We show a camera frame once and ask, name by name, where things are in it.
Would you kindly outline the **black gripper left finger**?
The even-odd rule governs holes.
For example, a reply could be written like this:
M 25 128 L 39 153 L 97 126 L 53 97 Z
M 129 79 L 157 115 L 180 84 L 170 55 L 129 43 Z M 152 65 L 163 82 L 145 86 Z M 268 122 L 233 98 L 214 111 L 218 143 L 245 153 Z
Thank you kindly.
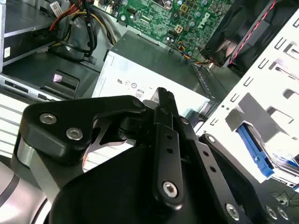
M 49 199 L 63 187 L 126 150 L 144 146 L 154 155 L 152 194 L 171 210 L 184 202 L 179 134 L 159 87 L 152 109 L 133 96 L 112 96 L 39 103 L 28 106 L 16 145 Z

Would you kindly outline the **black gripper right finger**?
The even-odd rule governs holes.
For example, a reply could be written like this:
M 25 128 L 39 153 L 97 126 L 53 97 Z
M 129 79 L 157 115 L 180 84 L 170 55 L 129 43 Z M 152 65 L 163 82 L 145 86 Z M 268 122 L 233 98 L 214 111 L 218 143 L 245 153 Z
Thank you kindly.
M 213 136 L 197 137 L 178 114 L 174 95 L 167 109 L 179 134 L 185 204 L 172 224 L 291 224 L 286 209 Z

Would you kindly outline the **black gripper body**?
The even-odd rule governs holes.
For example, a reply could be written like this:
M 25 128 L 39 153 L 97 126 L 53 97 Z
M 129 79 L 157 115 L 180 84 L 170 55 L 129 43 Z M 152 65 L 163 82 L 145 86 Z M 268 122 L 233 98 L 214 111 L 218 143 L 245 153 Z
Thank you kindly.
M 51 224 L 232 224 L 219 210 L 202 173 L 181 159 L 184 202 L 173 211 L 152 194 L 153 152 L 124 151 L 65 185 L 49 215 Z

